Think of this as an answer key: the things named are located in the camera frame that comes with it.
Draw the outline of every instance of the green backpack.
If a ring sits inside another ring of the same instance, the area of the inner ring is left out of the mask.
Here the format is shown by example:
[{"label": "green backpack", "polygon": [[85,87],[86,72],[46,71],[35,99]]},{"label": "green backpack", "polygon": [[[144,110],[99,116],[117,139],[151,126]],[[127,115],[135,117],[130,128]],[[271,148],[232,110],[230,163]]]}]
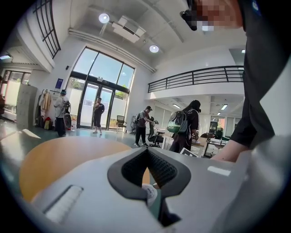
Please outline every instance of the green backpack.
[{"label": "green backpack", "polygon": [[188,128],[188,116],[183,111],[174,112],[169,120],[167,130],[171,133],[184,133]]}]

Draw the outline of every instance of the green floor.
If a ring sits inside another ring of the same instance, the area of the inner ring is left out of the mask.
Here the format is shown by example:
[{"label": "green floor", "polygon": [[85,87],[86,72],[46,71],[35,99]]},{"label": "green floor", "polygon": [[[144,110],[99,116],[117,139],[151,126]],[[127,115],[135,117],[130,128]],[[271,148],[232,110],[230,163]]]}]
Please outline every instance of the green floor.
[{"label": "green floor", "polygon": [[[134,135],[122,132],[116,134],[116,132],[110,131],[103,131],[103,134],[99,135],[93,134],[92,132],[92,130],[77,129],[74,132],[67,131],[66,137],[101,137],[121,142],[135,148],[133,145],[135,142]],[[55,131],[48,131],[35,127],[30,128],[29,131],[19,131],[15,123],[0,120],[0,139],[2,138],[0,141],[0,167],[14,192],[21,195],[19,189],[19,169],[27,153],[37,145],[57,137]],[[152,175],[150,175],[150,183],[153,184],[154,182]],[[156,218],[159,212],[160,197],[160,190],[158,190],[158,197],[150,208]]]}]

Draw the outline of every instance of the black railing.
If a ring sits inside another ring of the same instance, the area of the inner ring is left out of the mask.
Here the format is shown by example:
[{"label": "black railing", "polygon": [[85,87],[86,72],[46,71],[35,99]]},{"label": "black railing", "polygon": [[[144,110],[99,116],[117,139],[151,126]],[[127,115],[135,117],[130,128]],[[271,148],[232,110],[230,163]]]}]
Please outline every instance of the black railing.
[{"label": "black railing", "polygon": [[148,93],[206,83],[243,82],[243,71],[243,66],[218,66],[189,71],[149,83]]},{"label": "black railing", "polygon": [[60,44],[55,31],[52,0],[37,0],[35,9],[37,22],[42,34],[42,41],[45,42],[52,58],[60,51]]}]

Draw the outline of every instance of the cabinet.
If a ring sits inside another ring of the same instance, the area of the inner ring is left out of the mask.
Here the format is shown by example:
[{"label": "cabinet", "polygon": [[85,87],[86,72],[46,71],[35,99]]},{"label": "cabinet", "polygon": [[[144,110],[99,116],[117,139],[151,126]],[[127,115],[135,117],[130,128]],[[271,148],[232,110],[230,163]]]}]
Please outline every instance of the cabinet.
[{"label": "cabinet", "polygon": [[33,126],[36,92],[37,88],[34,86],[20,85],[16,105],[16,122],[19,130]]}]

